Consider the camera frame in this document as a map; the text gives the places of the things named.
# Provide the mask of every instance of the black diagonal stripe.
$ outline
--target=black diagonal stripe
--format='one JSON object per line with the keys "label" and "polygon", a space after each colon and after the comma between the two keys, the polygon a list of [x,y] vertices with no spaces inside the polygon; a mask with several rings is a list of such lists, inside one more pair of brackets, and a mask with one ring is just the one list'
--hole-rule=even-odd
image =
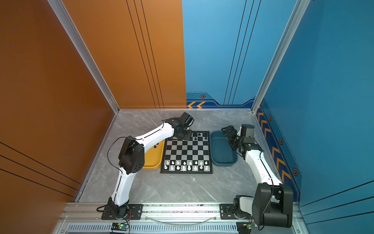
{"label": "black diagonal stripe", "polygon": [[153,72],[152,72],[152,68],[151,68],[151,63],[150,63],[150,61],[149,61],[149,56],[148,56],[147,46],[145,45],[145,40],[144,40],[143,30],[141,29],[140,19],[139,19],[139,15],[138,15],[138,9],[137,9],[137,5],[135,4],[135,0],[134,0],[134,5],[135,5],[135,11],[137,12],[137,17],[138,17],[138,22],[139,22],[139,27],[140,27],[141,36],[143,37],[143,43],[144,43],[145,53],[146,53],[146,55],[147,55],[148,64],[149,64],[149,70],[151,70],[151,76],[152,76],[152,80],[153,80],[154,91],[156,92],[156,97],[157,97],[157,102],[159,103],[159,107],[161,107],[161,105],[160,105],[160,100],[159,100],[159,95],[157,94],[156,84],[155,84],[155,82],[154,82],[154,78],[153,78]]}
{"label": "black diagonal stripe", "polygon": [[148,26],[147,26],[147,20],[145,19],[145,13],[144,13],[143,2],[142,2],[142,0],[140,0],[140,2],[141,2],[141,7],[142,7],[142,9],[143,9],[143,15],[144,15],[145,26],[146,26],[146,28],[147,28],[148,39],[149,39],[149,45],[151,46],[151,53],[152,53],[152,58],[153,58],[154,68],[155,68],[155,70],[156,70],[157,82],[159,83],[161,102],[162,102],[162,106],[165,108],[164,103],[163,103],[163,98],[162,98],[162,92],[161,92],[161,87],[160,87],[159,76],[158,76],[158,74],[157,74],[156,62],[154,61],[154,55],[153,55],[153,49],[152,49],[151,38],[149,37],[149,31],[148,31]]}
{"label": "black diagonal stripe", "polygon": [[126,4],[127,4],[127,8],[129,9],[129,14],[130,14],[131,22],[132,22],[132,27],[134,28],[135,37],[137,38],[138,47],[139,47],[139,51],[140,51],[141,60],[143,61],[143,66],[144,66],[145,74],[147,75],[147,80],[148,80],[148,84],[149,84],[149,89],[151,90],[151,95],[152,95],[152,99],[153,99],[153,104],[154,104],[154,107],[156,108],[156,102],[154,101],[153,92],[152,92],[152,89],[151,89],[151,83],[149,82],[147,69],[145,68],[145,63],[144,63],[143,55],[141,54],[140,45],[139,45],[139,40],[138,40],[138,36],[137,36],[136,31],[135,31],[134,22],[133,22],[133,20],[132,20],[132,16],[131,16],[131,12],[130,12],[130,7],[129,7],[129,3],[127,2],[127,0],[126,0]]}
{"label": "black diagonal stripe", "polygon": [[374,196],[372,196],[372,197],[367,197],[367,198],[364,198],[364,199],[360,199],[360,200],[357,200],[357,201],[351,201],[351,202],[348,202],[348,203],[346,203],[346,204],[342,204],[342,205],[334,206],[334,207],[327,208],[327,209],[324,209],[324,210],[319,210],[319,211],[312,212],[312,213],[309,213],[309,214],[306,214],[306,215],[311,215],[311,214],[318,213],[318,212],[321,212],[321,211],[330,210],[330,209],[333,209],[333,208],[336,208],[336,207],[345,206],[345,205],[349,205],[349,204],[356,203],[356,202],[359,202],[359,201],[365,201],[365,200],[372,199],[372,198],[374,198]]}
{"label": "black diagonal stripe", "polygon": [[[23,166],[23,167],[26,167],[25,165],[22,165],[22,164],[20,164],[20,163],[18,163],[18,162],[16,162],[16,161],[13,161],[13,160],[11,160],[11,159],[9,159],[9,158],[7,158],[7,157],[1,155],[1,154],[0,154],[0,156],[3,157],[3,158],[8,159],[9,161],[12,161],[12,162],[18,164],[18,165],[21,165],[21,166]],[[72,188],[72,189],[77,190],[76,188],[73,188],[73,187],[71,187],[71,186],[69,186],[69,185],[67,185],[67,184],[64,184],[64,183],[62,183],[62,182],[60,182],[60,181],[58,181],[58,180],[55,180],[55,179],[53,179],[53,178],[51,178],[51,177],[49,177],[49,176],[46,176],[45,174],[42,174],[42,173],[40,173],[40,172],[38,172],[38,171],[35,171],[35,170],[33,170],[33,169],[29,168],[29,167],[26,167],[26,168],[27,168],[27,169],[30,169],[31,171],[34,171],[34,172],[36,172],[36,173],[38,173],[38,174],[40,174],[40,175],[43,175],[43,176],[45,176],[45,177],[47,177],[47,178],[50,178],[51,180],[54,180],[54,181],[56,181],[56,182],[58,182],[58,183],[61,183],[61,184],[65,185],[65,186],[68,186],[69,188]]]}
{"label": "black diagonal stripe", "polygon": [[51,188],[51,187],[48,187],[48,186],[42,185],[42,184],[40,184],[40,183],[38,183],[38,182],[35,182],[35,181],[32,181],[32,180],[29,180],[29,179],[27,179],[27,178],[25,178],[25,177],[19,176],[19,175],[14,174],[14,173],[11,173],[11,172],[6,171],[6,170],[4,170],[4,169],[1,169],[1,168],[0,168],[0,170],[2,170],[2,171],[4,171],[4,172],[8,172],[9,174],[12,174],[12,175],[14,175],[14,176],[18,176],[18,177],[20,177],[20,178],[22,178],[22,179],[25,179],[25,180],[28,180],[28,181],[30,181],[30,182],[36,183],[36,184],[41,185],[41,186],[43,186],[43,187],[46,187],[46,188],[52,189],[52,190],[54,190],[54,191],[56,191],[56,192],[59,192],[59,193],[62,193],[62,194],[65,194],[65,195],[68,195],[68,196],[71,196],[71,197],[75,198],[75,197],[72,196],[72,195],[69,195],[69,194],[66,194],[66,193],[64,193],[64,192],[58,191],[58,190],[56,190],[56,189],[54,189],[54,188]]}
{"label": "black diagonal stripe", "polygon": [[374,211],[365,212],[365,213],[356,214],[356,215],[348,215],[348,216],[339,217],[339,218],[335,218],[335,219],[327,219],[327,220],[317,221],[317,222],[308,223],[308,224],[316,224],[316,223],[321,223],[321,222],[326,222],[326,221],[331,221],[331,220],[336,220],[336,219],[344,219],[344,218],[349,218],[349,217],[354,217],[354,216],[359,216],[359,215],[366,215],[366,214],[371,214],[371,213],[374,213]]}
{"label": "black diagonal stripe", "polygon": [[316,201],[309,202],[308,204],[302,205],[302,206],[300,206],[300,207],[303,207],[303,206],[306,206],[306,205],[309,205],[309,204],[315,203],[315,202],[317,202],[317,201],[320,201],[320,200],[323,200],[323,199],[326,199],[326,198],[329,198],[329,197],[332,197],[332,196],[338,195],[338,194],[343,193],[343,192],[347,192],[347,191],[349,191],[349,190],[351,190],[351,189],[355,189],[355,188],[361,187],[361,186],[363,186],[363,185],[367,185],[367,184],[372,183],[372,182],[374,182],[374,180],[369,181],[369,182],[367,182],[367,183],[363,183],[363,184],[361,184],[361,185],[355,186],[355,187],[350,188],[350,189],[346,189],[346,190],[341,191],[341,192],[337,192],[336,194],[333,194],[333,195],[330,195],[330,196],[327,196],[327,197],[324,197],[324,198],[318,199],[318,200],[316,200]]}
{"label": "black diagonal stripe", "polygon": [[230,96],[229,96],[229,100],[227,101],[227,105],[229,105],[230,98],[231,98],[231,93],[232,93],[232,91],[233,91],[233,87],[234,87],[234,83],[235,83],[235,76],[236,76],[236,72],[237,72],[237,67],[239,66],[240,57],[241,57],[241,55],[242,55],[243,45],[244,45],[244,41],[245,41],[245,35],[247,34],[247,29],[248,29],[249,19],[251,18],[252,9],[253,9],[253,3],[254,3],[254,2],[255,2],[255,1],[253,0],[253,2],[252,2],[252,7],[251,7],[251,12],[249,13],[249,17],[248,17],[247,27],[245,28],[245,33],[244,33],[244,38],[243,38],[242,48],[240,49],[239,59],[237,60],[237,65],[236,65],[236,70],[235,70],[235,75],[234,75],[233,85],[231,86]]}
{"label": "black diagonal stripe", "polygon": [[257,8],[257,13],[256,13],[255,21],[253,22],[251,36],[249,37],[247,50],[245,51],[244,60],[243,60],[243,64],[242,64],[242,69],[240,70],[239,78],[237,79],[237,84],[236,84],[236,88],[235,88],[235,93],[234,93],[234,97],[233,97],[233,101],[231,102],[231,105],[234,103],[234,98],[235,98],[235,94],[236,94],[236,90],[237,90],[237,85],[239,84],[240,75],[242,74],[242,70],[243,70],[243,66],[244,66],[244,61],[245,61],[245,57],[247,56],[249,43],[251,42],[252,33],[253,33],[253,28],[255,27],[255,24],[256,24],[256,19],[257,19],[257,15],[258,15],[258,10],[260,9],[260,5],[261,5],[261,0],[260,0],[259,5],[258,5],[258,8]]}
{"label": "black diagonal stripe", "polygon": [[235,53],[236,53],[237,42],[239,41],[240,29],[242,28],[242,22],[243,22],[243,17],[244,17],[244,12],[245,12],[245,6],[246,6],[246,5],[247,5],[247,0],[245,0],[244,10],[243,10],[243,15],[242,15],[242,21],[240,21],[239,32],[238,32],[238,34],[237,34],[236,45],[235,45],[235,50],[234,50],[234,57],[233,57],[233,61],[232,61],[232,63],[231,63],[231,69],[230,69],[230,74],[229,74],[229,80],[227,81],[227,87],[226,87],[225,99],[223,100],[223,104],[224,104],[224,105],[225,105],[225,101],[226,101],[227,90],[228,90],[228,88],[229,88],[231,71],[232,71],[232,69],[233,69],[233,64],[234,64],[234,58],[235,58]]}
{"label": "black diagonal stripe", "polygon": [[14,149],[14,148],[12,148],[12,147],[10,147],[10,146],[4,144],[3,142],[0,142],[0,143],[3,144],[3,145],[5,145],[5,146],[8,147],[9,149],[13,149],[13,150],[16,151],[17,153],[20,153],[20,154],[22,154],[23,156],[25,156],[25,157],[27,157],[27,158],[29,158],[29,159],[31,159],[31,160],[33,160],[33,161],[35,161],[35,162],[37,162],[37,163],[43,165],[43,166],[45,166],[45,167],[48,168],[48,169],[51,169],[51,170],[54,171],[54,172],[57,172],[58,174],[60,174],[60,175],[62,175],[62,176],[65,176],[66,178],[71,179],[72,181],[77,182],[78,184],[81,185],[81,183],[79,183],[78,181],[75,181],[75,180],[73,180],[72,178],[70,178],[70,177],[68,177],[68,176],[66,176],[66,175],[64,175],[64,174],[62,174],[62,173],[60,173],[60,172],[58,172],[58,171],[56,171],[56,170],[54,170],[54,169],[52,169],[52,168],[46,166],[46,165],[44,165],[43,163],[36,161],[35,159],[33,159],[33,158],[27,156],[26,154],[23,154],[23,153],[19,152],[18,150],[16,150],[16,149]]}

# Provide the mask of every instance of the yellow chevron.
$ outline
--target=yellow chevron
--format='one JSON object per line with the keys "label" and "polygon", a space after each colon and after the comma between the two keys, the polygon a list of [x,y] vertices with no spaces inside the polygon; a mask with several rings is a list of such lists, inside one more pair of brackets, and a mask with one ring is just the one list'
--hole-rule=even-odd
{"label": "yellow chevron", "polygon": [[263,124],[264,124],[264,123],[267,124],[266,120],[261,120],[261,129],[263,128]]}
{"label": "yellow chevron", "polygon": [[279,150],[278,150],[277,148],[273,147],[273,158],[274,158],[274,151],[280,153]]}
{"label": "yellow chevron", "polygon": [[266,138],[266,132],[270,132],[271,133],[271,131],[270,131],[270,129],[265,128],[265,138]]}
{"label": "yellow chevron", "polygon": [[287,176],[290,180],[292,180],[291,176],[287,172],[282,170],[282,182],[284,182],[284,176]]}
{"label": "yellow chevron", "polygon": [[200,103],[199,105],[197,105],[198,108],[202,108],[201,105],[204,104],[205,101],[203,101],[202,103]]}
{"label": "yellow chevron", "polygon": [[277,169],[279,170],[279,163],[282,163],[283,165],[286,165],[283,160],[280,160],[279,158],[277,158]]}
{"label": "yellow chevron", "polygon": [[258,121],[260,121],[260,115],[264,115],[264,113],[258,113]]}
{"label": "yellow chevron", "polygon": [[189,104],[187,107],[191,108],[192,109],[192,105],[195,104],[195,101],[191,102],[191,104]]}

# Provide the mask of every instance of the yellow tray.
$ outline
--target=yellow tray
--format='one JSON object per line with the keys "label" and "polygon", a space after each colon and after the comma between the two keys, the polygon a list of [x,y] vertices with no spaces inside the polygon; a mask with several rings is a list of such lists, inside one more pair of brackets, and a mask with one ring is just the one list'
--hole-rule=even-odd
{"label": "yellow tray", "polygon": [[144,166],[142,169],[156,170],[160,168],[164,143],[165,140],[156,145],[156,148],[152,147],[144,154]]}

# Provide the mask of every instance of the metal corner post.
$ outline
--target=metal corner post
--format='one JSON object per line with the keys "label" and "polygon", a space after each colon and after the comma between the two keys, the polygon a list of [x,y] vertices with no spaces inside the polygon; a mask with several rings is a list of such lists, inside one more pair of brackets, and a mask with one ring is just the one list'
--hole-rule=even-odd
{"label": "metal corner post", "polygon": [[292,11],[292,14],[287,22],[286,28],[284,29],[283,35],[279,41],[278,47],[274,53],[273,59],[270,62],[269,68],[265,74],[265,77],[260,85],[260,89],[257,92],[256,98],[252,105],[252,113],[256,113],[262,99],[265,96],[267,89],[269,88],[270,83],[273,80],[273,77],[279,67],[280,62],[288,48],[289,43],[292,40],[292,37],[295,34],[297,27],[303,17],[306,8],[309,5],[310,0],[297,0],[295,7]]}
{"label": "metal corner post", "polygon": [[62,26],[64,27],[66,33],[70,37],[72,43],[74,44],[75,48],[77,49],[79,55],[81,56],[82,60],[86,64],[88,70],[91,72],[91,75],[95,79],[97,85],[99,86],[100,90],[104,94],[105,98],[107,99],[110,107],[113,109],[115,113],[118,113],[119,106],[110,91],[107,83],[105,82],[98,66],[96,65],[90,51],[88,50],[85,42],[83,41],[82,37],[80,36],[77,27],[75,26],[73,20],[71,19],[67,9],[65,8],[62,0],[48,0],[50,6],[52,7],[53,11],[55,12],[57,18],[60,20]]}

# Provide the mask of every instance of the blue tray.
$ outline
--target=blue tray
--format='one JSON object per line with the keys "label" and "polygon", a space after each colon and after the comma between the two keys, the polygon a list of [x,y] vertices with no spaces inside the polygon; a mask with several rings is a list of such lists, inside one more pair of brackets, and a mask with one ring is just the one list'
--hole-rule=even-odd
{"label": "blue tray", "polygon": [[231,167],[237,162],[237,154],[231,149],[222,131],[211,134],[211,155],[213,164],[218,167]]}

